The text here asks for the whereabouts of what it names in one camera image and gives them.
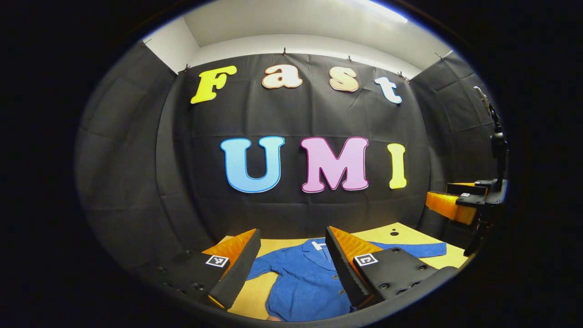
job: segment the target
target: letter m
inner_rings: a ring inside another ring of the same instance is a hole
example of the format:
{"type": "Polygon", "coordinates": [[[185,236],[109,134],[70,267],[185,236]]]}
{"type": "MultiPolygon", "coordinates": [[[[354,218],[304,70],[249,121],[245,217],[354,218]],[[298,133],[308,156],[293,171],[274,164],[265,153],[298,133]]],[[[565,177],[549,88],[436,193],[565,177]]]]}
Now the letter m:
{"type": "Polygon", "coordinates": [[[362,190],[368,187],[364,175],[364,150],[368,146],[366,138],[348,138],[338,157],[334,155],[326,140],[320,137],[303,139],[301,146],[308,153],[308,181],[301,187],[306,193],[319,193],[325,189],[320,181],[320,171],[332,190],[338,188],[345,171],[343,189],[362,190]]]}

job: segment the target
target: white wall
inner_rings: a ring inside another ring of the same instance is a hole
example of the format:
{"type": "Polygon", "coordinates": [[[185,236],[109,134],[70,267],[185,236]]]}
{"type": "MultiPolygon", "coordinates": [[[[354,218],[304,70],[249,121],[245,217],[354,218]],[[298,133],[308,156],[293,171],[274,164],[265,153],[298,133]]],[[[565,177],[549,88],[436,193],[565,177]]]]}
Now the white wall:
{"type": "Polygon", "coordinates": [[[243,55],[282,53],[284,47],[287,53],[325,55],[342,59],[347,59],[350,55],[353,61],[386,69],[396,74],[402,72],[408,78],[413,78],[421,72],[420,68],[371,47],[330,37],[303,34],[250,36],[211,44],[198,49],[188,63],[191,66],[197,66],[243,55]]]}
{"type": "Polygon", "coordinates": [[[183,70],[200,48],[182,16],[142,40],[150,40],[146,46],[174,72],[183,70]]]}

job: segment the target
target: yellow table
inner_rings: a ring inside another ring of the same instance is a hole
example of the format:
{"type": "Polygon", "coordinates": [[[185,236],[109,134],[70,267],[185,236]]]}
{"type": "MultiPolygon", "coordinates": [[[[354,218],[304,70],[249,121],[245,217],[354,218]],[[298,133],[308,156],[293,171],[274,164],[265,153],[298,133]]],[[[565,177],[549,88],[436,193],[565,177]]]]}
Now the yellow table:
{"type": "MultiPolygon", "coordinates": [[[[372,242],[380,242],[387,244],[429,244],[429,243],[440,243],[441,241],[432,237],[429,237],[415,229],[409,228],[408,226],[402,225],[400,223],[390,224],[380,228],[375,228],[371,230],[355,232],[354,236],[362,238],[364,240],[369,240],[372,242]],[[399,233],[397,236],[391,236],[391,232],[395,229],[399,233]]],[[[222,241],[232,238],[231,236],[226,236],[222,241]]],[[[261,248],[257,257],[263,256],[274,250],[282,249],[285,247],[292,247],[303,244],[308,238],[304,239],[261,239],[261,248]]],[[[447,254],[443,256],[436,257],[426,257],[420,259],[421,261],[429,264],[430,266],[441,269],[446,266],[453,266],[459,268],[468,258],[463,255],[463,249],[455,247],[453,245],[447,244],[447,254]]],[[[265,302],[271,293],[271,287],[278,278],[278,274],[275,272],[266,273],[260,275],[255,279],[251,279],[245,282],[239,296],[235,300],[233,306],[229,309],[229,312],[236,313],[238,315],[253,317],[256,319],[266,319],[269,314],[265,309],[265,302]]]]}

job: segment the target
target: blue shirt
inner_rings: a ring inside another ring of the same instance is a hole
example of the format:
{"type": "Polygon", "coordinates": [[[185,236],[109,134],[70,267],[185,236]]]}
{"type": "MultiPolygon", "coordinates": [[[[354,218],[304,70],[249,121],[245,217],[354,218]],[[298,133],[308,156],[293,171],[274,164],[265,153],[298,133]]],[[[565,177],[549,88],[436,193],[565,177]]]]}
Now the blue shirt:
{"type": "MultiPolygon", "coordinates": [[[[445,255],[446,243],[396,245],[371,242],[382,249],[400,247],[415,257],[445,255]]],[[[282,248],[255,259],[247,280],[267,272],[279,274],[265,307],[282,321],[328,319],[350,313],[351,305],[340,283],[324,238],[282,248]]]]}

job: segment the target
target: yellow letter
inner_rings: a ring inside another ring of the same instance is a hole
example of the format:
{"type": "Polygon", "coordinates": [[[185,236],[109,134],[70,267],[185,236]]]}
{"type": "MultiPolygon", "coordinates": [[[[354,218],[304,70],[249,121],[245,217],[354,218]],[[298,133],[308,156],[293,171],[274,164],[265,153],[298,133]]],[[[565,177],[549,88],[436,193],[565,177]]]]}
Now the yellow letter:
{"type": "Polygon", "coordinates": [[[190,100],[190,103],[195,104],[213,100],[217,96],[217,94],[213,92],[213,86],[216,86],[217,90],[221,89],[227,82],[227,75],[224,73],[233,75],[236,72],[237,68],[232,65],[202,72],[199,75],[201,81],[198,83],[198,90],[196,91],[196,95],[190,100]]]}
{"type": "Polygon", "coordinates": [[[389,187],[391,189],[403,188],[407,185],[407,180],[405,179],[405,168],[403,166],[403,153],[405,152],[405,147],[399,144],[390,144],[387,146],[387,149],[389,149],[393,161],[393,177],[391,182],[389,182],[389,187]]]}
{"type": "Polygon", "coordinates": [[[297,72],[297,68],[292,65],[275,65],[267,67],[265,70],[268,76],[263,78],[261,84],[268,89],[276,89],[285,86],[287,88],[295,88],[300,86],[303,82],[297,72]]]}
{"type": "Polygon", "coordinates": [[[332,67],[330,76],[330,86],[334,90],[354,92],[359,89],[359,83],[354,79],[356,73],[351,68],[332,67]]]}

